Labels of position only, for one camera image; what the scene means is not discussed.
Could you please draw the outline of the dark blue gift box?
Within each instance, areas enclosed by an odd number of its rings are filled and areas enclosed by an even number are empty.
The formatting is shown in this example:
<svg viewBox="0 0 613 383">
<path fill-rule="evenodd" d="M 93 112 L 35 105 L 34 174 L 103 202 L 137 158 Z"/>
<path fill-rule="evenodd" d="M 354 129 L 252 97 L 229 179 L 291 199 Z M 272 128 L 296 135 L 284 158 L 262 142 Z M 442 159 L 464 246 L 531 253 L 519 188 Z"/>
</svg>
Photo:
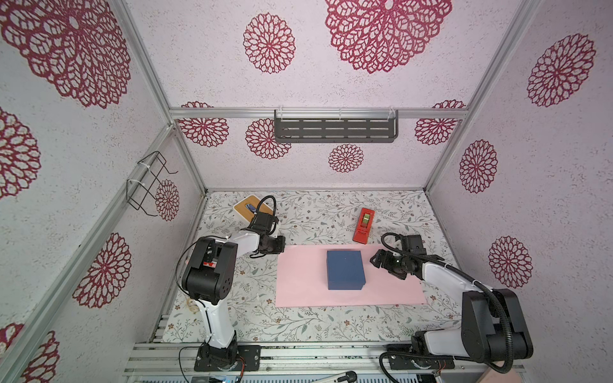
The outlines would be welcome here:
<svg viewBox="0 0 613 383">
<path fill-rule="evenodd" d="M 366 275 L 360 251 L 327 252 L 327 287 L 329 290 L 362 290 Z"/>
</svg>

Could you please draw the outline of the pink wrapping paper sheet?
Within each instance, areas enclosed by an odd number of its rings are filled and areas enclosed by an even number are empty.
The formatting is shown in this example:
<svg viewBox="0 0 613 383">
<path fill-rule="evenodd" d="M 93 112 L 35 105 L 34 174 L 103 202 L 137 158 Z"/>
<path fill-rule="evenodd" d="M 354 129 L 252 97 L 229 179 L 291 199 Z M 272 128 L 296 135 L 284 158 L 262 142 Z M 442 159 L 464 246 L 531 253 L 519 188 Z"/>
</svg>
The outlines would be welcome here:
<svg viewBox="0 0 613 383">
<path fill-rule="evenodd" d="M 381 245 L 292 245 L 278 256 L 276 306 L 386 306 L 424 305 L 426 297 L 419 280 L 397 279 L 376 268 L 369 258 Z M 365 284 L 359 290 L 328 288 L 328 252 L 358 252 L 362 256 Z"/>
</svg>

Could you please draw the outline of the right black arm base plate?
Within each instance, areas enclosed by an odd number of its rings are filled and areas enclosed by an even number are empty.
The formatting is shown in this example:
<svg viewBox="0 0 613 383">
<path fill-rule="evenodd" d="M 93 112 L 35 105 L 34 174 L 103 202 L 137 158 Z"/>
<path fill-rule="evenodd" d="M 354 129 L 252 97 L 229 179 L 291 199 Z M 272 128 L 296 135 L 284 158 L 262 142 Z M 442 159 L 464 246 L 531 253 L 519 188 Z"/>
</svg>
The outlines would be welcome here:
<svg viewBox="0 0 613 383">
<path fill-rule="evenodd" d="M 388 345 L 386 351 L 391 370 L 452 370 L 456 367 L 453 359 L 437 356 L 422 357 L 413 351 L 411 345 Z"/>
</svg>

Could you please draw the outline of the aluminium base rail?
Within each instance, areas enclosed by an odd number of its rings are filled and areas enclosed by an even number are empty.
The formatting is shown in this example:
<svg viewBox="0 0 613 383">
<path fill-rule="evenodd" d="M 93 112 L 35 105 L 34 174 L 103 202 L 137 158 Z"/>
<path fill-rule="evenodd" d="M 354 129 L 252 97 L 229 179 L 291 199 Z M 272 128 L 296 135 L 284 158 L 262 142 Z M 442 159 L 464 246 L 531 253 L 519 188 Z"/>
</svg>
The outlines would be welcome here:
<svg viewBox="0 0 613 383">
<path fill-rule="evenodd" d="M 388 349 L 409 349 L 407 342 L 242 342 L 245 349 L 259 348 L 255 356 L 247 356 L 244 382 L 260 377 L 330 376 L 353 370 L 360 377 L 384 378 L 379 356 Z M 175 379 L 178 382 L 202 380 L 205 376 L 233 377 L 241 373 L 241 363 L 232 369 L 209 367 L 196 371 L 203 360 L 198 355 L 197 343 L 137 343 L 121 376 L 127 382 L 147 378 Z M 438 374 L 443 381 L 462 373 L 476 376 L 488 370 L 486 365 L 453 359 L 428 369 L 418 369 L 411 360 L 403 361 L 397 355 L 383 359 L 387 371 L 399 381 L 411 374 Z"/>
</svg>

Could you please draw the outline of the red tape dispenser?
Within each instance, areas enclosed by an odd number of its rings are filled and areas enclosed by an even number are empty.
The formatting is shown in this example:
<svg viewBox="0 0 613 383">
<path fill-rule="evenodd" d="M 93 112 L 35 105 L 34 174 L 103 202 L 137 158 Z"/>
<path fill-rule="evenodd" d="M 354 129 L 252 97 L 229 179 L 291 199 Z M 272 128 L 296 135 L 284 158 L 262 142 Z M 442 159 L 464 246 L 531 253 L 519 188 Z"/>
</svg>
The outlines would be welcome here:
<svg viewBox="0 0 613 383">
<path fill-rule="evenodd" d="M 372 228 L 375 212 L 368 208 L 363 208 L 354 230 L 353 241 L 358 244 L 368 244 L 370 231 Z"/>
</svg>

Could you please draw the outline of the grey slotted wall shelf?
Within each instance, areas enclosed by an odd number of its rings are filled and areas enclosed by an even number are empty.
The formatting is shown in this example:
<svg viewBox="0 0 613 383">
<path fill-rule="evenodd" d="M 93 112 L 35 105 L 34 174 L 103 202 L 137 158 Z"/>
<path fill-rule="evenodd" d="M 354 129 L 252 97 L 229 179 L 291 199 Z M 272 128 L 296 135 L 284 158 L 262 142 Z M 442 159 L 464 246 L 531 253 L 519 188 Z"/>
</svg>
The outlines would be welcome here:
<svg viewBox="0 0 613 383">
<path fill-rule="evenodd" d="M 398 137 L 395 112 L 384 118 L 285 117 L 274 114 L 274 136 L 284 144 L 389 144 Z"/>
</svg>

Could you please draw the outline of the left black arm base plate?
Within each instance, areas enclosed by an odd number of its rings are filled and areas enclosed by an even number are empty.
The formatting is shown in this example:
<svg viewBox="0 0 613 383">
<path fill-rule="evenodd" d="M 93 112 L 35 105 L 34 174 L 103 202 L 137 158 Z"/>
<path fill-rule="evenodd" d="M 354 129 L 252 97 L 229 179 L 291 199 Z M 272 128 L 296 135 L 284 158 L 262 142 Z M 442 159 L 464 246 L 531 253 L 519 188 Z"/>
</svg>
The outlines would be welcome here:
<svg viewBox="0 0 613 383">
<path fill-rule="evenodd" d="M 252 372 L 260 369 L 262 347 L 259 345 L 237 346 L 226 349 L 203 345 L 198 349 L 195 372 Z"/>
</svg>

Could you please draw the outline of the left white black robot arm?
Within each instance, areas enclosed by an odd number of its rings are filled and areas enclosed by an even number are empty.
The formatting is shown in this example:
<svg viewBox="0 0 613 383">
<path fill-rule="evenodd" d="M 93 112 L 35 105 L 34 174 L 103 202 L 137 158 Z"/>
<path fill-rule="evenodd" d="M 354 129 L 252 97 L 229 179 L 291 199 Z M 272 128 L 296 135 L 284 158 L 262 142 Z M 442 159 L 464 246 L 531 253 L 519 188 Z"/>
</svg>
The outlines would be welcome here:
<svg viewBox="0 0 613 383">
<path fill-rule="evenodd" d="M 228 238 L 203 236 L 193 245 L 180 288 L 199 307 L 207 330 L 205 341 L 212 349 L 227 350 L 236 341 L 226 302 L 236 261 L 243 255 L 283 253 L 285 237 L 274 235 L 278 223 L 276 216 L 260 212 Z"/>
</svg>

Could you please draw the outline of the pink object bottom right corner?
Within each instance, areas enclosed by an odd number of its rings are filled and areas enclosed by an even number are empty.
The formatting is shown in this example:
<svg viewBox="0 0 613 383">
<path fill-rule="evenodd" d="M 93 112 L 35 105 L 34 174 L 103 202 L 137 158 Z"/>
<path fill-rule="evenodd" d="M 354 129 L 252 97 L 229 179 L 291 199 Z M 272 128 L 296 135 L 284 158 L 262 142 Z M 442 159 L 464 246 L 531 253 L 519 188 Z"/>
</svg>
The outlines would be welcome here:
<svg viewBox="0 0 613 383">
<path fill-rule="evenodd" d="M 508 373 L 498 373 L 492 369 L 488 369 L 483 373 L 477 383 L 522 383 L 520 374 L 511 369 Z"/>
</svg>

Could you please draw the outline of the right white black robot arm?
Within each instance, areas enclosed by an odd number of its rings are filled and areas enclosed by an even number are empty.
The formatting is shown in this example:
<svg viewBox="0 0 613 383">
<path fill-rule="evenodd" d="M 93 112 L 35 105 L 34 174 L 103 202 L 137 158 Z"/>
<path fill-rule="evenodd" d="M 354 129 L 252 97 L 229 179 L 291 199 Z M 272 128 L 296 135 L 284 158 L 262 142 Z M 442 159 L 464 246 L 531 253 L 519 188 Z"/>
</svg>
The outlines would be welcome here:
<svg viewBox="0 0 613 383">
<path fill-rule="evenodd" d="M 461 306 L 461 323 L 453 330 L 417 331 L 409 346 L 391 346 L 378 358 L 384 375 L 402 362 L 417 369 L 454 365 L 457 361 L 488 366 L 509 373 L 517 360 L 530 359 L 534 345 L 517 295 L 495 289 L 439 255 L 427 253 L 421 236 L 382 235 L 383 248 L 370 263 L 389 274 L 406 279 L 414 276 L 443 290 Z"/>
</svg>

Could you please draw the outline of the white box with wooden lid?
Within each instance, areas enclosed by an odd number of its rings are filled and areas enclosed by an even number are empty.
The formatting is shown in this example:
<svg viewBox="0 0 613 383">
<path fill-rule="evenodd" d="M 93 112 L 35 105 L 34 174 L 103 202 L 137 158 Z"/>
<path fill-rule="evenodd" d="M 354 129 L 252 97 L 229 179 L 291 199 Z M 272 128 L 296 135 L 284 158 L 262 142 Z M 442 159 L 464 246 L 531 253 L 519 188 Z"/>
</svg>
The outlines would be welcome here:
<svg viewBox="0 0 613 383">
<path fill-rule="evenodd" d="M 257 212 L 258 211 L 257 207 L 260 205 L 260 198 L 255 195 L 250 195 L 250 196 L 244 197 L 242 200 L 240 200 L 237 204 L 233 206 L 233 210 L 235 211 L 235 213 L 240 218 L 242 218 L 245 222 L 250 223 L 252 219 L 254 218 L 255 213 L 250 212 L 246 208 L 246 204 L 252 204 L 253 206 L 255 206 L 256 212 Z"/>
</svg>

